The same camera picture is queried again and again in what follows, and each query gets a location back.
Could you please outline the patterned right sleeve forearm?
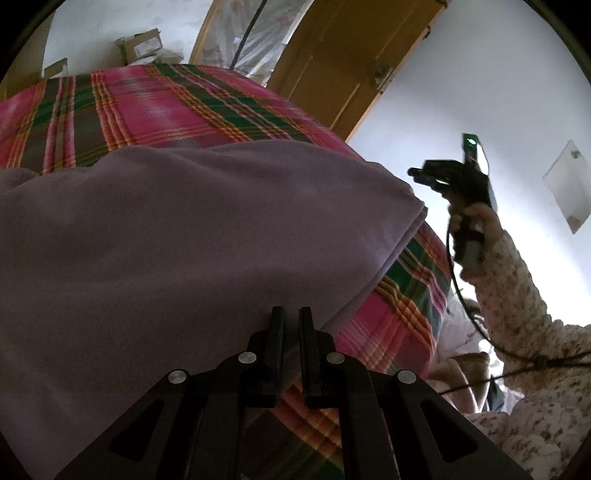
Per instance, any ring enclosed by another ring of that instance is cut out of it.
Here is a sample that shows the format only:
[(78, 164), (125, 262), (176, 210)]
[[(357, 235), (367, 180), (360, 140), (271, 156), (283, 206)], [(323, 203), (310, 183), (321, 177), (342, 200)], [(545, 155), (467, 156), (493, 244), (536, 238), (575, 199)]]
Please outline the patterned right sleeve forearm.
[(487, 253), (474, 273), (463, 278), (475, 288), (490, 338), (507, 372), (523, 368), (520, 361), (544, 355), (563, 358), (590, 349), (590, 327), (565, 324), (547, 313), (511, 236), (503, 237)]

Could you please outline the person right hand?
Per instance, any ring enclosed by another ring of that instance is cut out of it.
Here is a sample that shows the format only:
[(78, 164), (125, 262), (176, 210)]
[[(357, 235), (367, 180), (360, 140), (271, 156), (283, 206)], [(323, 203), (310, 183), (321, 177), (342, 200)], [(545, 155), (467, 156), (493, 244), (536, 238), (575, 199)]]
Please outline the person right hand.
[(449, 196), (448, 202), (448, 232), (453, 239), (455, 262), (462, 266), (482, 262), (504, 235), (496, 211), (482, 202), (468, 205), (457, 195)]

